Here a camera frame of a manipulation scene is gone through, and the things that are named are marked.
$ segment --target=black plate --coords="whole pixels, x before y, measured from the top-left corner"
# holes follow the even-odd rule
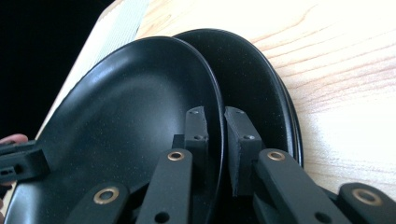
[[[230,32],[201,29],[176,35],[206,59],[224,104],[247,112],[268,148],[278,148],[303,166],[303,143],[294,105],[272,65],[251,43]],[[232,198],[226,175],[218,223],[256,223],[251,197]]]
[[[223,164],[219,87],[194,48],[152,37],[113,52],[70,91],[36,143],[51,173],[18,184],[6,223],[64,223],[88,190],[109,181],[127,186],[131,201],[141,201],[159,155],[171,148],[174,134],[184,133],[185,113],[200,105],[208,122],[211,175],[204,189],[192,190],[192,219],[206,222]]]

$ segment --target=wooden table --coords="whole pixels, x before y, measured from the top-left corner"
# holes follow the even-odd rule
[[[220,28],[253,43],[296,106],[305,170],[337,192],[362,182],[396,199],[392,1],[151,0],[137,34]]]

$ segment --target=dark background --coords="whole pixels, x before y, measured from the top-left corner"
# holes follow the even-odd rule
[[[112,2],[0,1],[0,138],[35,138],[96,20]]]

